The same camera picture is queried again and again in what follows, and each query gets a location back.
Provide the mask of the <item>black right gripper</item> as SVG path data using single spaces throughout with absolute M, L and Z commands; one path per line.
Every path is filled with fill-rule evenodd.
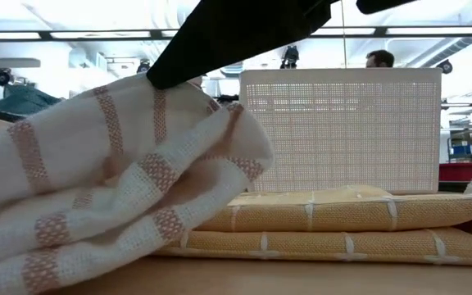
M 168 89 L 209 71 L 307 38 L 338 0 L 201 0 L 147 72 Z

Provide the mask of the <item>white towel with brown stripes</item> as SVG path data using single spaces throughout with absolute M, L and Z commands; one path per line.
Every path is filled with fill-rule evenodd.
M 37 295 L 146 256 L 270 168 L 242 105 L 134 75 L 0 130 L 0 295 Z

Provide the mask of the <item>yellow checked towel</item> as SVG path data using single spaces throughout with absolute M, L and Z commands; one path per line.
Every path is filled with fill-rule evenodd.
M 472 266 L 472 193 L 243 193 L 161 254 Z

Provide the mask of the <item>white perforated plastic basket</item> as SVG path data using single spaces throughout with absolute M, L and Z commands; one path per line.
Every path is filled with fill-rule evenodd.
M 436 193 L 441 90 L 432 68 L 244 71 L 240 101 L 275 153 L 253 190 Z

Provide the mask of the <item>person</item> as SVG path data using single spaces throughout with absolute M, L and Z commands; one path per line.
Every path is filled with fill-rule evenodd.
M 376 50 L 366 55 L 366 68 L 392 68 L 395 62 L 395 56 L 386 50 Z

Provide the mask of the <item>teal cloth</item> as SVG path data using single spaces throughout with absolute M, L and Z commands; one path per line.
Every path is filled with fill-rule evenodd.
M 29 85 L 7 85 L 0 99 L 0 111 L 19 116 L 29 116 L 45 110 L 62 98 L 53 97 Z

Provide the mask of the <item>blue box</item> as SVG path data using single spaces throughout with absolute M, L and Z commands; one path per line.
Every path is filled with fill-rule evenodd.
M 472 144 L 455 138 L 449 138 L 447 144 L 449 162 L 472 162 Z

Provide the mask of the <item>red bin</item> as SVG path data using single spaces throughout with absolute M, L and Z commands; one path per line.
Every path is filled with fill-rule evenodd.
M 439 165 L 440 182 L 470 182 L 472 162 L 445 163 Z

